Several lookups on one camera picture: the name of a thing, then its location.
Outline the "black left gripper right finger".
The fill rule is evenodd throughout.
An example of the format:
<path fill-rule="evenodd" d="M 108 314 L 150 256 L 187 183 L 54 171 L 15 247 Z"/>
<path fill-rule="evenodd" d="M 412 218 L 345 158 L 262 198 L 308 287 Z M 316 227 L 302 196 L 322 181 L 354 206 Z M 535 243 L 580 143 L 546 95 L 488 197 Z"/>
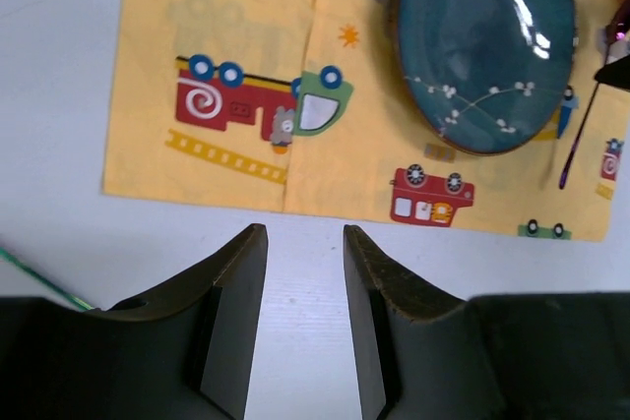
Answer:
<path fill-rule="evenodd" d="M 344 230 L 344 269 L 366 419 L 625 419 L 625 292 L 463 300 Z"/>

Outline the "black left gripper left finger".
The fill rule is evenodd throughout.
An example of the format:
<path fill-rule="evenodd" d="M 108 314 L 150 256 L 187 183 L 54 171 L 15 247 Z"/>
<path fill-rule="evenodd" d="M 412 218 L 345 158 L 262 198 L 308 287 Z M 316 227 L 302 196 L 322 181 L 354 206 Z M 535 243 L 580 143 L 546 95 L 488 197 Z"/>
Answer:
<path fill-rule="evenodd" d="M 2 417 L 243 418 L 267 257 L 267 230 L 252 224 L 105 311 L 3 298 Z"/>

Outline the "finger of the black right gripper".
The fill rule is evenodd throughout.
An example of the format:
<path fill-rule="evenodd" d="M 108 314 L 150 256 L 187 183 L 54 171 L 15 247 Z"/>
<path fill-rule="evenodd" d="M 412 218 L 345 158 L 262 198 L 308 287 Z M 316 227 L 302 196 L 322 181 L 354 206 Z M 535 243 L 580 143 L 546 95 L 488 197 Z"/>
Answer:
<path fill-rule="evenodd" d="M 594 75 L 597 83 L 618 90 L 630 90 L 630 56 L 610 62 L 602 66 Z"/>

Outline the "iridescent purple spoon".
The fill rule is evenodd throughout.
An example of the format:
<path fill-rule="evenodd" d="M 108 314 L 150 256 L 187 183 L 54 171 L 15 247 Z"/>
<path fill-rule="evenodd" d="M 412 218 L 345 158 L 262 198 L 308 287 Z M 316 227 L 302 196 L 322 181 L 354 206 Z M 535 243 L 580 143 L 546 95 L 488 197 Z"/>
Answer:
<path fill-rule="evenodd" d="M 609 50 L 611 49 L 612 45 L 615 42 L 618 42 L 621 39 L 624 39 L 628 33 L 629 33 L 629 18 L 625 18 L 624 20 L 621 20 L 621 19 L 612 20 L 611 23 L 605 28 L 605 51 L 604 51 L 603 66 L 608 64 Z M 597 94 L 599 92 L 600 85 L 601 85 L 600 83 L 597 83 L 597 82 L 595 83 L 595 86 L 589 98 L 586 112 L 584 114 L 582 122 L 580 123 L 578 133 L 575 137 L 573 145 L 565 161 L 564 167 L 561 171 L 559 182 L 558 182 L 558 188 L 560 190 L 564 190 L 566 187 L 566 184 L 569 178 L 569 173 L 570 173 L 574 158 L 576 156 L 578 147 L 580 145 L 580 141 L 582 140 L 585 127 L 590 118 L 590 114 L 592 112 L 593 105 L 595 103 Z"/>

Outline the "dark teal patterned plate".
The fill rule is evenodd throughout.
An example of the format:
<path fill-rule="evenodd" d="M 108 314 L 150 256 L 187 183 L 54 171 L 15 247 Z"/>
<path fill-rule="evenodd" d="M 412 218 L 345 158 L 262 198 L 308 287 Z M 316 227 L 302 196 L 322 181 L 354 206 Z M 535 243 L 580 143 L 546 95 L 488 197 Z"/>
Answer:
<path fill-rule="evenodd" d="M 574 0 L 397 0 L 396 50 L 429 127 L 473 154 L 515 150 L 559 107 Z"/>

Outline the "yellow vehicle-print cloth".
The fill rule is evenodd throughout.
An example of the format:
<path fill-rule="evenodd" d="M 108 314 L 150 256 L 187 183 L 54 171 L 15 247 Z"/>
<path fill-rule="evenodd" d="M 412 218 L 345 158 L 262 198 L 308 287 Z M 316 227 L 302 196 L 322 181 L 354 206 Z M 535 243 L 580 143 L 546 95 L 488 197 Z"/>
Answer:
<path fill-rule="evenodd" d="M 599 241 L 620 206 L 629 95 L 599 87 L 621 0 L 574 0 L 569 83 L 506 153 L 447 143 L 415 107 L 397 0 L 122 0 L 103 190 L 192 204 Z"/>

